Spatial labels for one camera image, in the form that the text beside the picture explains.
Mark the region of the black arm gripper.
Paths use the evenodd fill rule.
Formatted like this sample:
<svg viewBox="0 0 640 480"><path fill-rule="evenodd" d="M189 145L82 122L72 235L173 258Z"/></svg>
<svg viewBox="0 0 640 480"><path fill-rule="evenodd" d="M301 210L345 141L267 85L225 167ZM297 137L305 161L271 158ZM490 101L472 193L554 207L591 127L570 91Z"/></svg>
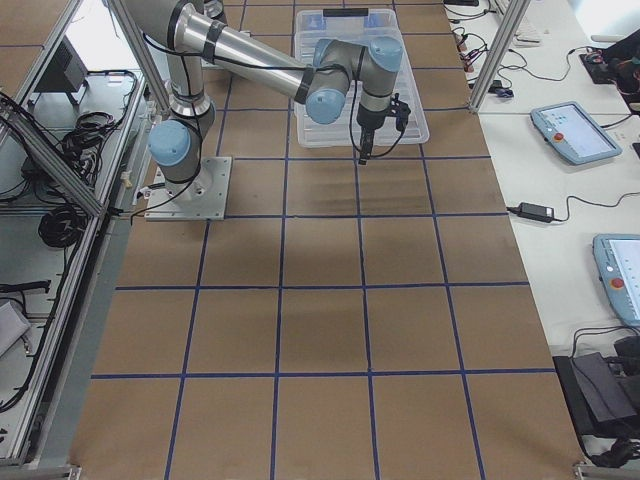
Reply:
<svg viewBox="0 0 640 480"><path fill-rule="evenodd" d="M360 165L366 165L368 163L374 146L375 132L384 125L388 115L388 107L379 111L369 110L365 106L358 107L356 121L361 127L359 147L361 155L359 158Z"/></svg>

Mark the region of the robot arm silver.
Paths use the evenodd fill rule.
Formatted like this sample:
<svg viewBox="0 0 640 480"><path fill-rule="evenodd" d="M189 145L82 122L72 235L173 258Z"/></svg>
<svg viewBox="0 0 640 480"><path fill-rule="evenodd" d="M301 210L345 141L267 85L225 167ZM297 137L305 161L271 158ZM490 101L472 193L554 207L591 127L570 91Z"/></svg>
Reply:
<svg viewBox="0 0 640 480"><path fill-rule="evenodd" d="M377 37L366 45L323 39L308 65L206 16L201 1L128 1L125 6L145 40L155 41L167 57L171 114L152 129L149 147L172 200L198 199L213 182L201 161L215 119L203 86L204 62L292 98L318 124L335 122L347 92L361 87L349 120L361 128L354 145L361 163L372 158L375 133L387 118L395 118L399 132L406 129L410 109L393 91L403 46L393 38Z"/></svg>

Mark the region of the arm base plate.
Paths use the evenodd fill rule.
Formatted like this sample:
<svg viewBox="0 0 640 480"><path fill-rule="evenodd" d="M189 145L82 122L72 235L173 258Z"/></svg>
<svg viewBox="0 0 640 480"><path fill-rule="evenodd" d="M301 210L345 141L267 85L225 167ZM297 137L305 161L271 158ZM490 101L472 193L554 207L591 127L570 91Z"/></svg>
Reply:
<svg viewBox="0 0 640 480"><path fill-rule="evenodd" d="M169 183L154 189L148 199L144 217L148 221L219 221L225 218L233 158L206 157L201 162L199 176L176 199L172 193L181 191Z"/></svg>

